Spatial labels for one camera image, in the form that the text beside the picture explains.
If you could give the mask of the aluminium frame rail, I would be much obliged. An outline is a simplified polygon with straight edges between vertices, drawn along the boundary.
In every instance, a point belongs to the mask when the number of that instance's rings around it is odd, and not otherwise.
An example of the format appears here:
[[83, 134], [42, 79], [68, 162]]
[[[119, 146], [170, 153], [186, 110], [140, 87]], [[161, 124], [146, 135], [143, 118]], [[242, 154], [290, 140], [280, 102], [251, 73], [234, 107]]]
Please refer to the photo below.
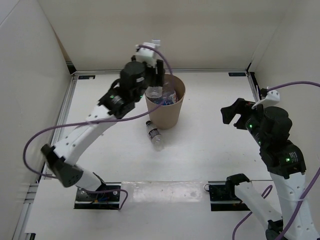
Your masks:
[[[76, 70], [71, 61], [67, 61], [67, 67], [71, 72], [71, 76], [88, 76], [88, 75], [105, 75], [105, 74], [119, 74], [121, 69], [98, 69], [98, 70]], [[245, 73], [251, 68], [250, 62], [246, 68], [173, 68], [171, 71], [175, 73]]]

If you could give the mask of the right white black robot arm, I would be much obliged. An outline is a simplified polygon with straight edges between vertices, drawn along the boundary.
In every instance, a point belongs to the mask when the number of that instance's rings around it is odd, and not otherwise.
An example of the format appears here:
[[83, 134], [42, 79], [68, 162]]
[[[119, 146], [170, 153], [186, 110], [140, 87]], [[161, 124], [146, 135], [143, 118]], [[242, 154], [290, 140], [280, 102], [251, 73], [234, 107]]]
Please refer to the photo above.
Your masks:
[[318, 240], [320, 234], [312, 219], [307, 194], [314, 185], [306, 185], [306, 164], [302, 151], [290, 140], [293, 125], [289, 114], [277, 106], [238, 98], [221, 108], [222, 122], [247, 130], [259, 146], [259, 155], [277, 191], [281, 211], [276, 211], [243, 174], [227, 177], [224, 193], [230, 200], [240, 199], [257, 218], [268, 240]]

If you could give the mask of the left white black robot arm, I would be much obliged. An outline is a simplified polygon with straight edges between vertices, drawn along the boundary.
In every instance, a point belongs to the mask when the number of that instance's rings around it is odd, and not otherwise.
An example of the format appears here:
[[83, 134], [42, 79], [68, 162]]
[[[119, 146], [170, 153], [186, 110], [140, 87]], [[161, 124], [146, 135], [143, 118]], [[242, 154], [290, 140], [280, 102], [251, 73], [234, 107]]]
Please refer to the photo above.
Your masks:
[[95, 173], [80, 167], [77, 162], [99, 136], [135, 108], [148, 87], [162, 85], [164, 74], [162, 60], [158, 59], [155, 66], [148, 66], [132, 58], [120, 71], [119, 78], [98, 100], [84, 123], [54, 145], [45, 144], [41, 148], [48, 168], [65, 188], [76, 186], [94, 200], [104, 197], [104, 181]]

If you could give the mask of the clear white-cap plastic bottle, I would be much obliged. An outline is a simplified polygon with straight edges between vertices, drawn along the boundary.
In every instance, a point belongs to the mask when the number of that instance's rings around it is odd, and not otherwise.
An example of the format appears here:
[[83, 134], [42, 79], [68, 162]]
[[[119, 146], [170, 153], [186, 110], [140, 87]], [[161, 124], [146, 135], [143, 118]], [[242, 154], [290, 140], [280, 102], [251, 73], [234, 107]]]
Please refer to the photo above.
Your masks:
[[145, 91], [145, 95], [149, 99], [159, 99], [163, 95], [163, 87], [162, 86], [149, 86]]

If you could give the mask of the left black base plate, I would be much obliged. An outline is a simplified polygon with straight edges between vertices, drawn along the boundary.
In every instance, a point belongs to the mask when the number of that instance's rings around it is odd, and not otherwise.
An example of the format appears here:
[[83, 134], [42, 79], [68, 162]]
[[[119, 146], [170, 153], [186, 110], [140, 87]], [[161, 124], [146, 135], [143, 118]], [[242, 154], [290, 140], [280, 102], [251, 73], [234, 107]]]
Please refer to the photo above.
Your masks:
[[107, 193], [91, 194], [78, 188], [73, 208], [76, 210], [118, 210], [120, 208], [121, 193], [116, 190], [120, 188], [120, 182], [106, 183], [106, 187], [101, 190], [112, 190]]

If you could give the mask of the black-label plastic bottle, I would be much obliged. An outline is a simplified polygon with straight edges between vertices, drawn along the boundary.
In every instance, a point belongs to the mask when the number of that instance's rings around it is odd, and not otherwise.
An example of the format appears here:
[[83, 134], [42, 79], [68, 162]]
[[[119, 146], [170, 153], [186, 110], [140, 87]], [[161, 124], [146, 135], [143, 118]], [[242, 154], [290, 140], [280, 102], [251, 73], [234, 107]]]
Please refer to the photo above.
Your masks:
[[164, 139], [157, 126], [150, 120], [146, 123], [146, 132], [156, 151], [164, 149]]

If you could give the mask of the brown paper bin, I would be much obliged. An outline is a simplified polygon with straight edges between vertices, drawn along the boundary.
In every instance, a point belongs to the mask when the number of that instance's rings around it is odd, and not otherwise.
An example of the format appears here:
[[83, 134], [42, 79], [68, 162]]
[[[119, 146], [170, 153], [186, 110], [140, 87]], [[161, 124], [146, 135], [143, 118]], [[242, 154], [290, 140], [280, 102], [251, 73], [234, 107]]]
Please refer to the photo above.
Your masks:
[[148, 98], [145, 96], [149, 119], [161, 130], [174, 127], [179, 119], [186, 88], [180, 78], [175, 75], [166, 74], [164, 82], [171, 81], [174, 84], [178, 102], [172, 105], [163, 105], [161, 98]]

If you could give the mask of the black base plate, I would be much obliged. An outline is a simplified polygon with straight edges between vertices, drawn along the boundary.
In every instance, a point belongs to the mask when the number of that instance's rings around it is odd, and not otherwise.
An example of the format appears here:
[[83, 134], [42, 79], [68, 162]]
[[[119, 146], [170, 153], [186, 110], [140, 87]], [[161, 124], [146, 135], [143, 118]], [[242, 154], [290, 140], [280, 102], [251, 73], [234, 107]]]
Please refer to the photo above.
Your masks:
[[78, 188], [73, 208], [76, 210], [118, 210], [120, 208], [121, 193], [116, 190], [120, 188], [120, 182], [106, 183], [106, 187], [101, 190], [112, 190], [107, 193], [91, 194]]
[[203, 188], [209, 193], [212, 212], [245, 212], [250, 210], [239, 198], [230, 196], [224, 182], [209, 181]]

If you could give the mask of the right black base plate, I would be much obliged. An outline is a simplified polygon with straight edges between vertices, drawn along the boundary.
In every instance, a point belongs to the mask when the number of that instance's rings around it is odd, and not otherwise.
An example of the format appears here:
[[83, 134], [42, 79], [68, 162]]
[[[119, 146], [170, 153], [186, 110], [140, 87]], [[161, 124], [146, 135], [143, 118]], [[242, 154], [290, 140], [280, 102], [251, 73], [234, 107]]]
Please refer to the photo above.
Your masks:
[[230, 196], [224, 182], [209, 181], [203, 188], [209, 193], [212, 212], [245, 212], [250, 210], [239, 198]]

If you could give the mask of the white-blue label plastic bottle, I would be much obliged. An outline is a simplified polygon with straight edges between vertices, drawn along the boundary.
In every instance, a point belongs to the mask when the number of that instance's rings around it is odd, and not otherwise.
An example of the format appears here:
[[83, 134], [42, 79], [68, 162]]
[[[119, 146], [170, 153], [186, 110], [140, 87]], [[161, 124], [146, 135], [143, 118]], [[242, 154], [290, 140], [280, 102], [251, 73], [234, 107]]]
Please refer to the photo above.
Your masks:
[[162, 86], [163, 106], [173, 105], [178, 102], [174, 84], [171, 81], [165, 81]]

